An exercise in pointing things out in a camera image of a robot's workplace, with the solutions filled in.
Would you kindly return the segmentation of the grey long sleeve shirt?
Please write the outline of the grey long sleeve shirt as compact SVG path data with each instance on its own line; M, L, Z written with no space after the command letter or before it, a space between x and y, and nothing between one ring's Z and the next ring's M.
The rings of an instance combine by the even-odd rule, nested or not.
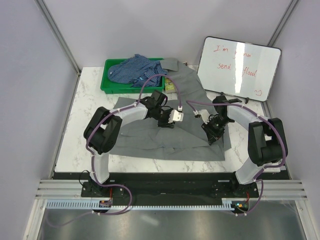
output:
M174 128L158 127L158 122L153 118L129 123L121 127L110 153L158 160L224 161L225 151L231 148L229 131L226 129L223 137L209 144L201 127L203 121L195 118L191 107L186 103L187 100L207 103L206 106L198 106L198 109L206 109L210 114L215 114L197 72L175 58L167 58L160 63L178 85L183 120L177 122Z

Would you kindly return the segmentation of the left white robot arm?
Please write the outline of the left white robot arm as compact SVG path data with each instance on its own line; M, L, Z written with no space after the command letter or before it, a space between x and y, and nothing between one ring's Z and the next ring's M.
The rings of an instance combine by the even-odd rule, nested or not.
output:
M121 108L106 109L99 107L86 129L83 137L86 140L85 148L91 154L90 177L95 181L92 191L99 197L106 196L110 191L108 178L109 154L115 146L120 130L125 125L148 118L155 119L160 128L173 128L179 112L169 106L162 105L167 96L155 90L151 96L139 98L132 104Z

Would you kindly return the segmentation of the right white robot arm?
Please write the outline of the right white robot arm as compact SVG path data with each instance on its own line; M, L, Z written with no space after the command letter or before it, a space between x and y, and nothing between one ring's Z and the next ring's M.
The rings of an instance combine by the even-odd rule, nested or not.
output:
M255 182L261 173L284 165L288 155L283 122L279 118L267 118L241 104L238 98L227 99L224 95L217 96L212 101L216 114L210 114L202 109L197 114L202 118L202 129L211 145L225 133L229 123L238 123L248 133L248 159L233 173L229 191L235 197L242 196L247 191L247 185Z

